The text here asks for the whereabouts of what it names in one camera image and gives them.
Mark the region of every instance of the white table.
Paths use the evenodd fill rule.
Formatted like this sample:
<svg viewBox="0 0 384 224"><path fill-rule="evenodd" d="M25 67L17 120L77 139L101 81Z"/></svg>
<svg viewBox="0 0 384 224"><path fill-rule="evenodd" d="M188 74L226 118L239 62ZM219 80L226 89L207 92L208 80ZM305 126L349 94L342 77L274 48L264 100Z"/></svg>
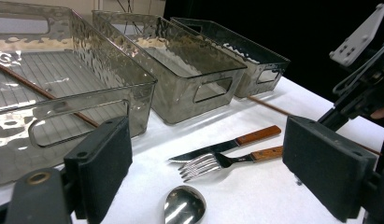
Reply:
<svg viewBox="0 0 384 224"><path fill-rule="evenodd" d="M293 115L317 120L333 103L282 77L266 94L268 104ZM133 138L133 164L124 178L103 223L164 223L164 201L171 189L184 185L179 164L167 159L179 154L234 139L277 125L278 137L251 144L226 154L241 156L251 151L282 146L287 118L248 99L188 119L174 126L163 124L152 111L147 131ZM381 150L384 128L356 118L338 133ZM216 174L187 182L205 197L207 210L201 223L341 223L306 188L281 159L255 164L237 164ZM9 201L12 185L0 187L0 204ZM363 223L364 210L348 223ZM74 220L74 223L86 223Z"/></svg>

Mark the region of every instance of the spoon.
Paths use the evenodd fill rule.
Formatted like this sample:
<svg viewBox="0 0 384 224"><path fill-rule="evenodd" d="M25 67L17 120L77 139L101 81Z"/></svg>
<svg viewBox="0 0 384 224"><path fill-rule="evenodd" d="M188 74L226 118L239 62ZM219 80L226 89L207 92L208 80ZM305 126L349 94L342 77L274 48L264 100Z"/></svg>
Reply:
<svg viewBox="0 0 384 224"><path fill-rule="evenodd" d="M197 189L182 185L171 190L165 200L165 223L197 223L205 211L206 200L203 195Z"/></svg>

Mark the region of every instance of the knife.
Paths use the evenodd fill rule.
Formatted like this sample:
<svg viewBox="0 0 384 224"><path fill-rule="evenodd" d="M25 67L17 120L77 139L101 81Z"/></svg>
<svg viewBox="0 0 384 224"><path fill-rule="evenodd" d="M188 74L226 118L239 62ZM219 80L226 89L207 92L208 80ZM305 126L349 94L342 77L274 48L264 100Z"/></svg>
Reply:
<svg viewBox="0 0 384 224"><path fill-rule="evenodd" d="M191 161L192 159L198 156L201 156L207 153L224 152L235 147L243 147L249 143L263 140L265 138L274 136L279 133L281 133L281 130L279 129L279 127L277 125L273 125L273 126L261 129L257 132L248 133L248 134L239 136L233 140L218 143L216 145L212 145L209 147L202 147L195 151L191 151L191 152L170 158L168 160L174 161L174 162L187 162L187 161Z"/></svg>

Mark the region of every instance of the cutlery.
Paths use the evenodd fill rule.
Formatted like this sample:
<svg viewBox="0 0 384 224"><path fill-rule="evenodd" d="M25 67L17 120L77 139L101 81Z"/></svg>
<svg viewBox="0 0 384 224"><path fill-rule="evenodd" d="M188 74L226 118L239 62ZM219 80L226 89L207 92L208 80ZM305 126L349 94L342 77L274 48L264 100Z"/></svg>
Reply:
<svg viewBox="0 0 384 224"><path fill-rule="evenodd" d="M173 157L168 160L174 161L174 162L188 162L207 153L215 153L215 152L219 153L219 152L230 150L235 147L243 147L249 143L264 140L265 138L268 138L280 133L281 133L281 130L279 129L279 127L277 125L273 125L273 126L261 129L257 132L248 133L248 134L239 136L235 139L232 139L230 141L218 143L216 145L212 145L209 147L202 147L195 151L191 151L191 152Z"/></svg>
<svg viewBox="0 0 384 224"><path fill-rule="evenodd" d="M267 161L279 157L282 157L282 147L258 150L237 158L229 158L220 153L207 153L185 163L179 170L184 179L183 182L187 182L197 176L228 168L234 163Z"/></svg>
<svg viewBox="0 0 384 224"><path fill-rule="evenodd" d="M205 211L206 200L197 189L179 186L171 190L165 200L165 224L197 223Z"/></svg>

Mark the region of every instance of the gray translucent bin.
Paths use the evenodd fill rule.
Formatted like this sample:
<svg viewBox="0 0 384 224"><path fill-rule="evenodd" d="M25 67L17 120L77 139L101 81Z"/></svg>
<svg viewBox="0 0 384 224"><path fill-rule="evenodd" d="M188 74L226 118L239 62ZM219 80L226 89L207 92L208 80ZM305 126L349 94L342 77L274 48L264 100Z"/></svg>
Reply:
<svg viewBox="0 0 384 224"><path fill-rule="evenodd" d="M290 63L281 55L214 21L172 17L171 22L248 66L235 91L238 98L272 91Z"/></svg>
<svg viewBox="0 0 384 224"><path fill-rule="evenodd" d="M147 129L157 79L69 8L0 2L0 64L0 184L63 163L109 119Z"/></svg>
<svg viewBox="0 0 384 224"><path fill-rule="evenodd" d="M93 11L92 20L157 77L151 107L166 124L231 102L246 66L206 41L158 16Z"/></svg>

